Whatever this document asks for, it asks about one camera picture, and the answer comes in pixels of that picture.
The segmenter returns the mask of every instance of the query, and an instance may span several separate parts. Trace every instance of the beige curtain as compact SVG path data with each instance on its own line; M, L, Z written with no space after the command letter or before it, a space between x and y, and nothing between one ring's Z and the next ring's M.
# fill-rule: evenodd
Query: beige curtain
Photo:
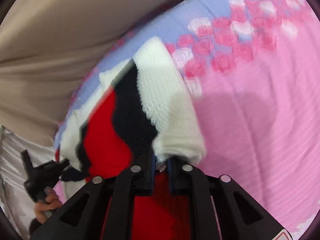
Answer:
M17 0L0 25L0 124L51 146L83 77L165 1Z

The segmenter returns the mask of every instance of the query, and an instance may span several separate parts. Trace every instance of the human hand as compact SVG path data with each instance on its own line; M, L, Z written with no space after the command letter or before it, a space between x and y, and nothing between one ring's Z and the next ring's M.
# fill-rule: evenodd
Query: human hand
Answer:
M45 198L46 203L38 201L34 208L36 219L41 224L47 220L47 217L43 214L44 211L55 210L62 206L62 202L59 200L58 195L52 188L46 188L45 192L47 194Z

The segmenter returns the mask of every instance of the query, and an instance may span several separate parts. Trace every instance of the red knit fabric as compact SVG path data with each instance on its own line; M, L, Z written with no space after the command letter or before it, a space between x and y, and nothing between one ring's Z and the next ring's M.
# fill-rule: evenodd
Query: red knit fabric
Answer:
M89 118L84 147L91 162L91 176L115 177L131 163L129 147L112 126L115 102L116 93L106 93Z
M89 169L91 176L111 178L131 163L129 147L112 126L115 101L116 94L111 91L101 100L88 122L84 146L92 164ZM166 173L155 177L155 190L151 197L135 197L132 240L149 239L190 239L188 199L170 195Z

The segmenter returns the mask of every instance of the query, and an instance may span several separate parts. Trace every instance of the white cloth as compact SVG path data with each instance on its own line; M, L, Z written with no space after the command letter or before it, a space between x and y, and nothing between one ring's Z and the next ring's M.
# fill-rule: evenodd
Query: white cloth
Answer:
M20 152L27 149L33 165L38 166L52 160L54 150L52 147L42 147L26 141L1 125L0 135L0 176L2 179L0 204L21 237L29 239L28 228L35 217L34 203L23 187L27 175Z
M191 97L168 50L157 37L135 54L142 109L158 131L152 147L159 162L178 155L199 162L205 155Z
M156 126L158 135L153 149L159 162L170 155L179 155L190 162L205 156L204 140L194 111L191 97L169 52L157 37L149 39L135 54L133 60L138 70L137 87L142 109ZM111 70L100 73L100 84L80 109L74 110L61 136L60 155L80 170L76 147L80 140L80 127L92 109L108 93L111 82L127 65L129 59Z

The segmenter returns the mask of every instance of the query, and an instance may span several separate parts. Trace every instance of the black knit stripe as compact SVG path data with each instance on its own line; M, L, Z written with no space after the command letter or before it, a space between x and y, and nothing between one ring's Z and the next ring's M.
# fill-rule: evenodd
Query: black knit stripe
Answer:
M89 176L89 168L91 167L91 162L87 156L86 150L84 148L84 137L87 134L88 124L87 122L83 124L80 128L80 141L76 148L76 155L81 164L81 171L70 167L63 171L61 180L62 181L81 181Z
M116 133L129 146L133 156L148 154L157 135L156 127L142 110L137 76L138 70L132 61L131 69L114 87L116 105L112 118Z

